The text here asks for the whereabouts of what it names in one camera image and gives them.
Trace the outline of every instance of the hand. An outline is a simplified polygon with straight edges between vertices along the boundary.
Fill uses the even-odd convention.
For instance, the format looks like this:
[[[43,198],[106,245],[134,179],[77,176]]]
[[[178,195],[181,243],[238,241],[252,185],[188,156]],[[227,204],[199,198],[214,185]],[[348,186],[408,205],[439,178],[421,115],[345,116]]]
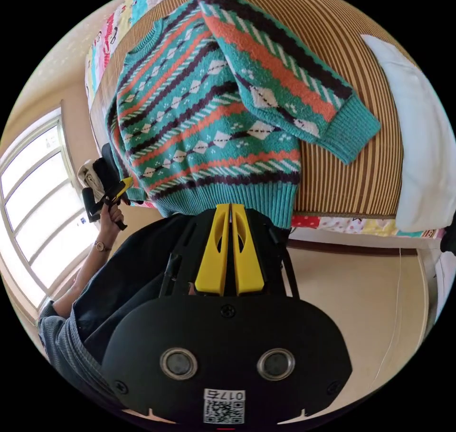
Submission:
[[[109,247],[112,247],[120,232],[116,222],[123,220],[124,216],[122,215],[122,211],[116,205],[113,205],[109,211],[108,206],[103,204],[100,215],[101,229],[99,241]]]

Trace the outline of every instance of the white pillowcase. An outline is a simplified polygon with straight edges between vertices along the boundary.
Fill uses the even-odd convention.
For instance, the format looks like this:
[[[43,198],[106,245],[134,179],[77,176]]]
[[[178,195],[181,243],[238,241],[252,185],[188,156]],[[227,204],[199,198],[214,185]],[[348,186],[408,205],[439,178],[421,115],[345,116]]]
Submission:
[[[392,44],[362,35],[385,72],[399,116],[404,160],[396,226],[449,226],[456,212],[456,140],[426,76]]]

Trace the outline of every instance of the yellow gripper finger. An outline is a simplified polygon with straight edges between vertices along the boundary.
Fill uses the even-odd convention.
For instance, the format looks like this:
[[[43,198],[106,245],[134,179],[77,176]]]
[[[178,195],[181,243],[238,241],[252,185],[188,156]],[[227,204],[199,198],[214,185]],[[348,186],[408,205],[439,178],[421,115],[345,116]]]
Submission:
[[[222,296],[225,291],[229,211],[230,204],[220,204],[215,211],[208,243],[195,281],[195,288],[199,293]]]
[[[265,283],[242,204],[231,205],[231,220],[237,295],[261,292]]]

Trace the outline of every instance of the person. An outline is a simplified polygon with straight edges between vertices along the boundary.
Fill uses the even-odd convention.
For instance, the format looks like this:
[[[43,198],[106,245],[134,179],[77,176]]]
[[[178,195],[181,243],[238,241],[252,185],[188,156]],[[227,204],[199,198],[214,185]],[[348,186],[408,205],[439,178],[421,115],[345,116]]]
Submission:
[[[146,417],[126,409],[103,378],[103,354],[117,323],[131,309],[158,297],[169,255],[191,218],[174,215],[145,226],[108,261],[120,232],[116,223],[124,216],[117,206],[108,211],[104,205],[98,237],[73,285],[59,299],[48,301],[37,320],[41,343],[56,371],[99,406],[140,426]],[[189,294],[194,294],[191,286]],[[166,421],[153,414],[147,422],[151,419]]]

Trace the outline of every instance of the sticker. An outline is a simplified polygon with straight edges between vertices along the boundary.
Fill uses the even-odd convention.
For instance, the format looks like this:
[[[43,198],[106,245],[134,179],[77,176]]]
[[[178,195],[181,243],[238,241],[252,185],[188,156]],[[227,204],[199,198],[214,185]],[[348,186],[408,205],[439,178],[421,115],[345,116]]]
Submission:
[[[203,422],[206,424],[244,424],[245,404],[245,391],[205,389]]]

